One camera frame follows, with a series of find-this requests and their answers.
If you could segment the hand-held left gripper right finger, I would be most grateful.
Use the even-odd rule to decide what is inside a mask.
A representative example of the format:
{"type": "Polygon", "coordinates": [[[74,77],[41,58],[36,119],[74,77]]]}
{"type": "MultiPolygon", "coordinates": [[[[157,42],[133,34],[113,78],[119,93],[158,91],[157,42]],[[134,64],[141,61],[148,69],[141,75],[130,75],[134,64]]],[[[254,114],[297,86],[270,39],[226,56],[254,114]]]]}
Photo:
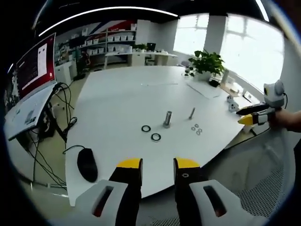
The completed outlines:
{"type": "Polygon", "coordinates": [[[180,218],[233,218],[242,211],[240,199],[194,160],[174,158],[174,186],[180,218]]]}

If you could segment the person's right hand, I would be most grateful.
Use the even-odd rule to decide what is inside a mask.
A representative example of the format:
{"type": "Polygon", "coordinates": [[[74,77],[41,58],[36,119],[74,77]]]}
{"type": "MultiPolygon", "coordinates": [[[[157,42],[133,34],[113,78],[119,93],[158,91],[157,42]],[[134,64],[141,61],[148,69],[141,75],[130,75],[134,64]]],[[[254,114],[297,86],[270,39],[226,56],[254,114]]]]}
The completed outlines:
{"type": "Polygon", "coordinates": [[[301,132],[301,112],[289,112],[281,109],[275,112],[275,115],[269,121],[271,127],[285,128],[292,132],[301,132]]]}

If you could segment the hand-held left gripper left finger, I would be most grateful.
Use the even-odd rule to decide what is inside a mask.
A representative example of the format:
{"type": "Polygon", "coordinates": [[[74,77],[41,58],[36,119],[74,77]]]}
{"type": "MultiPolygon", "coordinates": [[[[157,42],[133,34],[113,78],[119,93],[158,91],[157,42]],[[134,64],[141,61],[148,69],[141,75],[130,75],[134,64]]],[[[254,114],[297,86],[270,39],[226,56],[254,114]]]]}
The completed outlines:
{"type": "Polygon", "coordinates": [[[75,203],[76,219],[136,219],[141,201],[143,159],[121,161],[108,180],[101,180],[75,203]]]}

